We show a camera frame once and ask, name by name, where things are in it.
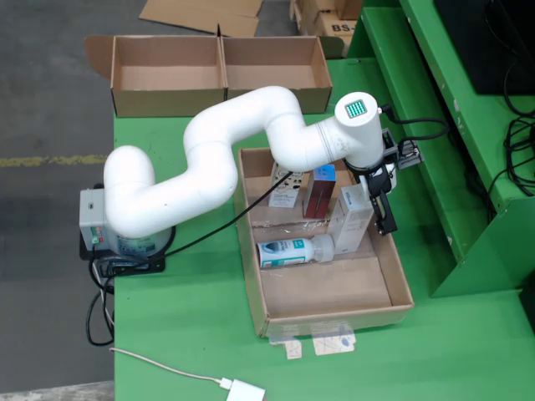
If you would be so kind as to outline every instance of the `power adapter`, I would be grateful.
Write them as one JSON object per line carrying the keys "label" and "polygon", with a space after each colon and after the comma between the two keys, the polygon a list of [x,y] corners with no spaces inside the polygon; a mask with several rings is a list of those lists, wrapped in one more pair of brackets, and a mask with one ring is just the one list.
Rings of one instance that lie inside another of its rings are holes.
{"label": "power adapter", "polygon": [[236,379],[222,378],[219,387],[228,390],[227,401],[262,401],[266,393],[263,388]]}

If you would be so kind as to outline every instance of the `plastic bottle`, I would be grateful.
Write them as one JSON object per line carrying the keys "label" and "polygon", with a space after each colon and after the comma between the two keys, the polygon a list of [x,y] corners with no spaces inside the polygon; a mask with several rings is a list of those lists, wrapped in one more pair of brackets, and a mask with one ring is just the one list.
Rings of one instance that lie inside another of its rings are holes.
{"label": "plastic bottle", "polygon": [[262,269],[297,265],[312,260],[332,261],[334,258],[334,243],[329,234],[320,234],[312,240],[298,238],[261,242],[257,245]]}

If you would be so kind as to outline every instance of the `open cardboard box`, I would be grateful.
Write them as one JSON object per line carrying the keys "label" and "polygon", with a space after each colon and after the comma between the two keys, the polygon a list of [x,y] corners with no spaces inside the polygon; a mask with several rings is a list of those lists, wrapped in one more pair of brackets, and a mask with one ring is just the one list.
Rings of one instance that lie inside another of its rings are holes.
{"label": "open cardboard box", "polygon": [[[273,158],[269,149],[239,153],[240,183],[234,196],[242,211],[270,186]],[[354,185],[343,162],[336,164],[332,211],[341,187]],[[380,236],[373,222],[359,249],[332,262],[261,270],[258,242],[323,234],[327,221],[303,218],[303,202],[293,209],[268,207],[264,200],[237,223],[242,263],[258,336],[288,337],[335,334],[348,327],[396,323],[414,306],[392,235]]]}
{"label": "open cardboard box", "polygon": [[222,38],[227,99],[277,85],[291,89],[305,114],[324,113],[333,83],[318,38]]}
{"label": "open cardboard box", "polygon": [[118,117],[190,116],[225,99],[216,36],[89,36],[85,49]]}

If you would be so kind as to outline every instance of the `cardboard box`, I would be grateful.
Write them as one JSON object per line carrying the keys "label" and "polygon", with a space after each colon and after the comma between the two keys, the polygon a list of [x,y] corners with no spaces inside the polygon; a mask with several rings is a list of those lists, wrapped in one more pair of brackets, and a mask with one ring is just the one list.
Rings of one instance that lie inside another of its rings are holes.
{"label": "cardboard box", "polygon": [[[234,201],[241,212],[269,187],[273,158],[269,149],[245,149],[240,150],[238,164]],[[353,181],[343,162],[335,165],[338,196],[340,187]],[[237,229],[258,336],[329,335],[348,327],[384,326],[400,321],[414,306],[392,235],[380,236],[373,224],[357,252],[328,263],[278,269],[277,274],[260,270],[256,244],[311,238],[325,233],[325,222],[304,220],[302,203],[293,209],[273,209],[264,200],[238,221]]]}
{"label": "cardboard box", "polygon": [[318,15],[326,11],[336,11],[334,0],[308,0],[303,2],[301,14],[303,15],[303,25],[309,35],[316,35],[316,20]]}
{"label": "cardboard box", "polygon": [[306,219],[324,219],[336,184],[336,169],[334,165],[322,165],[309,174],[303,216]]}
{"label": "cardboard box", "polygon": [[336,10],[340,19],[359,19],[363,0],[336,0]]}
{"label": "cardboard box", "polygon": [[[271,185],[277,184],[287,173],[287,170],[283,169],[277,163],[273,163]],[[294,207],[302,183],[303,173],[292,173],[292,175],[269,194],[269,207]]]}
{"label": "cardboard box", "polygon": [[336,13],[320,13],[316,20],[318,35],[324,36],[353,37],[356,26],[356,21],[341,20]]}
{"label": "cardboard box", "polygon": [[291,89],[305,114],[323,113],[333,88],[318,38],[223,38],[227,99],[277,85]]}
{"label": "cardboard box", "polygon": [[118,117],[191,116],[225,99],[213,36],[90,36],[91,67],[110,79]]}
{"label": "cardboard box", "polygon": [[327,227],[327,234],[333,238],[334,255],[359,249],[373,215],[367,188],[362,184],[342,188]]}
{"label": "cardboard box", "polygon": [[254,36],[262,0],[147,0],[140,19],[223,35]]}

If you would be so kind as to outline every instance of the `green display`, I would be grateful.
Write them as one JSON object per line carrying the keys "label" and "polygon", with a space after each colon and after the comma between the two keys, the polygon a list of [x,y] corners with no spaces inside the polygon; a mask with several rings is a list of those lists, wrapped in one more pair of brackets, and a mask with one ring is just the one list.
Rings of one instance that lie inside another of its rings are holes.
{"label": "green display", "polygon": [[348,116],[351,119],[354,119],[358,115],[362,115],[366,113],[366,107],[364,106],[364,102],[362,100],[357,100],[356,102],[350,103],[347,106],[345,106],[345,111],[348,112]]}

